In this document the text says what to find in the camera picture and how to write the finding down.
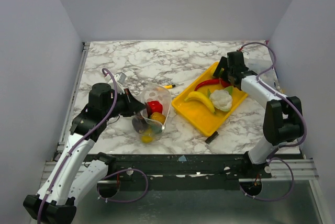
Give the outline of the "red strawberry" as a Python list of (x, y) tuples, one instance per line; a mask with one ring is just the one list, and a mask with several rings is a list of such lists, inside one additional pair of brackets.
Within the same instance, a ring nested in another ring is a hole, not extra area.
[(163, 112), (163, 105), (159, 101), (152, 100), (147, 103), (150, 105), (152, 113), (154, 112), (162, 113)]

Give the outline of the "clear zip top bag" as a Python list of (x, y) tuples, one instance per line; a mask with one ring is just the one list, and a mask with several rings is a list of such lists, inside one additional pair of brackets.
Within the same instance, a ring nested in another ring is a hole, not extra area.
[(142, 143), (148, 144), (161, 138), (169, 116), (172, 96), (164, 86), (149, 83), (140, 93), (146, 106), (132, 118), (132, 126)]

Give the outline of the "red apple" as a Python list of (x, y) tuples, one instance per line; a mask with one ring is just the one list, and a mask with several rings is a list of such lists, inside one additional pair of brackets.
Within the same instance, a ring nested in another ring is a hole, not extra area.
[(166, 121), (166, 117), (162, 113), (159, 113), (159, 112), (152, 113), (150, 116), (150, 119), (160, 122), (161, 124), (164, 124)]

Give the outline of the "green bell pepper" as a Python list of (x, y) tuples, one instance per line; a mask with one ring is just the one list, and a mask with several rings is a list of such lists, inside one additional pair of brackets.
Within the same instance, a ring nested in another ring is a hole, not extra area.
[(158, 126), (158, 125), (152, 125), (151, 129), (152, 129), (152, 132), (155, 135), (161, 134), (163, 132), (163, 128), (161, 126)]

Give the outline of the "yellow lemon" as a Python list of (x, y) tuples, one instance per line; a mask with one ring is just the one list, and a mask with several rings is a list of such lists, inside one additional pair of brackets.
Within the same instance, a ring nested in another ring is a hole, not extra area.
[(151, 143), (154, 140), (153, 132), (151, 129), (146, 130), (141, 135), (142, 143)]

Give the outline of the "dark red plum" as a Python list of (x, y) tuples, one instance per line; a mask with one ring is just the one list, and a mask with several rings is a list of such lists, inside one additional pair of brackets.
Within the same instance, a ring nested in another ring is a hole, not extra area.
[(151, 107), (150, 107), (150, 105), (148, 103), (145, 103), (145, 105), (146, 105), (146, 112), (147, 112), (147, 116), (146, 117), (150, 118), (150, 116), (152, 114)]

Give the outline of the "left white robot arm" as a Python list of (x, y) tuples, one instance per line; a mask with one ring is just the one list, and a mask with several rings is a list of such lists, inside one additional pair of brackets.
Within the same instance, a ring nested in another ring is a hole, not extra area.
[(115, 158), (99, 153), (89, 167), (78, 173), (82, 162), (106, 129), (111, 117), (131, 117), (145, 109), (129, 89), (122, 93), (107, 83), (92, 86), (88, 103), (70, 128), (64, 150), (47, 181), (34, 195), (27, 195), (23, 206), (38, 223), (71, 223), (77, 205), (97, 182), (115, 176)]

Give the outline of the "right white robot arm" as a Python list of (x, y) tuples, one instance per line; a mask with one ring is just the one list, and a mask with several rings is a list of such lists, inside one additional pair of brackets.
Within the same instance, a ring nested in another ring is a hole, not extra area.
[(254, 177), (280, 148), (293, 146), (294, 140), (306, 134), (300, 99), (288, 97), (264, 83), (245, 65), (241, 51), (221, 57), (214, 77), (247, 93), (265, 109), (263, 138), (242, 156), (239, 165), (230, 168), (231, 174), (240, 178)]

